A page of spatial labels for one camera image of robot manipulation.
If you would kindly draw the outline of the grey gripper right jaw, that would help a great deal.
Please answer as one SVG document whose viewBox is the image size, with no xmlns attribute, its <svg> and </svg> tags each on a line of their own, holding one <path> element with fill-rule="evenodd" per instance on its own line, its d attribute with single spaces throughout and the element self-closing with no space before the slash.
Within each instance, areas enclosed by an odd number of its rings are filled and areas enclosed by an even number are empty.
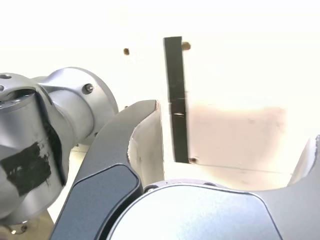
<svg viewBox="0 0 320 240">
<path fill-rule="evenodd" d="M 258 190 L 268 210 L 267 224 L 248 225 L 241 240 L 318 240 L 320 238 L 320 137 L 311 137 L 287 186 Z"/>
</svg>

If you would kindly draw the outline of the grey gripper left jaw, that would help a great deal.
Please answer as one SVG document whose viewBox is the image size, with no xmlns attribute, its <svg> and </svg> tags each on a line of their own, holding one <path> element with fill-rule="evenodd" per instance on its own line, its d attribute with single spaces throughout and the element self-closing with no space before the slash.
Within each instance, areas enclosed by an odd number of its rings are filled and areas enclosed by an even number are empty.
<svg viewBox="0 0 320 240">
<path fill-rule="evenodd" d="M 164 179 L 161 109 L 125 108 L 97 134 L 55 223 L 53 240 L 104 240 L 121 213 Z"/>
</svg>

